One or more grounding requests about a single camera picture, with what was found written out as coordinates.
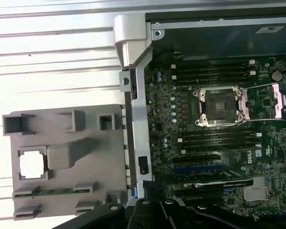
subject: motherboard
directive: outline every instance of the motherboard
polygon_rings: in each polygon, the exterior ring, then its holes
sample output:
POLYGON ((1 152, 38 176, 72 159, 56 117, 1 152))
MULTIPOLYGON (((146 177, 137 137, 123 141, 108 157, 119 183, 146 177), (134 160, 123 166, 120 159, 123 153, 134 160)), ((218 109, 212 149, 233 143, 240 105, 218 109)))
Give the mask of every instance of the motherboard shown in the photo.
POLYGON ((145 70, 154 179, 188 207, 286 214, 286 58, 145 70))

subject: gray plastic shroud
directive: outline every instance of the gray plastic shroud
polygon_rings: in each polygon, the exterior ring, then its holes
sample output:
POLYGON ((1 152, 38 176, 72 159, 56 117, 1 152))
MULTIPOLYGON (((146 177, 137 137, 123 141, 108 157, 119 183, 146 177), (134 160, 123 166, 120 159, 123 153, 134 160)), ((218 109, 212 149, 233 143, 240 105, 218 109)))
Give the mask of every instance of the gray plastic shroud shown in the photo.
POLYGON ((13 198, 16 220, 79 215, 112 198, 127 203, 119 105, 13 112, 3 116, 3 126, 3 134, 9 135, 11 141, 15 195, 61 188, 76 191, 94 184, 93 190, 86 193, 13 198), (21 151, 36 150, 45 155, 47 176, 21 178, 21 151))

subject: cpu socket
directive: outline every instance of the cpu socket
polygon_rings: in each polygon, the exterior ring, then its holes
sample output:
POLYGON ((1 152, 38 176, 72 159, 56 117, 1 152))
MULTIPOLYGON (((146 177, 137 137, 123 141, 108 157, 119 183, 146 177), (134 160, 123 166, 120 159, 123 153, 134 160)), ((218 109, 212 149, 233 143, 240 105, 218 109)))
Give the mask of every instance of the cpu socket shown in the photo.
POLYGON ((198 126, 230 126, 250 119, 247 91, 238 86, 202 88, 193 92, 199 98, 198 126))

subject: blue pcie slot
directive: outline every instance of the blue pcie slot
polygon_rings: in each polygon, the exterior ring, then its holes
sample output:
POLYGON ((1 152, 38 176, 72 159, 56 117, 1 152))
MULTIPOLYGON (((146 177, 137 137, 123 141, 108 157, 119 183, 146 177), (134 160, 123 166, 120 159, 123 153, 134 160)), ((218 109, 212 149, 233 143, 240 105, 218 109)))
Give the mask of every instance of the blue pcie slot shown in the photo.
POLYGON ((184 168, 174 168, 174 173, 190 173, 190 172, 200 172, 208 170, 221 170, 223 166, 199 166, 199 167, 184 167, 184 168))

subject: black plastic latch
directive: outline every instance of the black plastic latch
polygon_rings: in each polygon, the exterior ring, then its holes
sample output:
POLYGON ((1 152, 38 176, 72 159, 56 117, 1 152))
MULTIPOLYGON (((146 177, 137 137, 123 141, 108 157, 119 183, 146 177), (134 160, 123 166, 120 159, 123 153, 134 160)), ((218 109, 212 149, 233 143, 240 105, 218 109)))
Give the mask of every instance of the black plastic latch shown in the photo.
POLYGON ((147 156, 140 156, 139 159, 139 167, 140 167, 140 173, 142 175, 148 174, 148 160, 147 156))

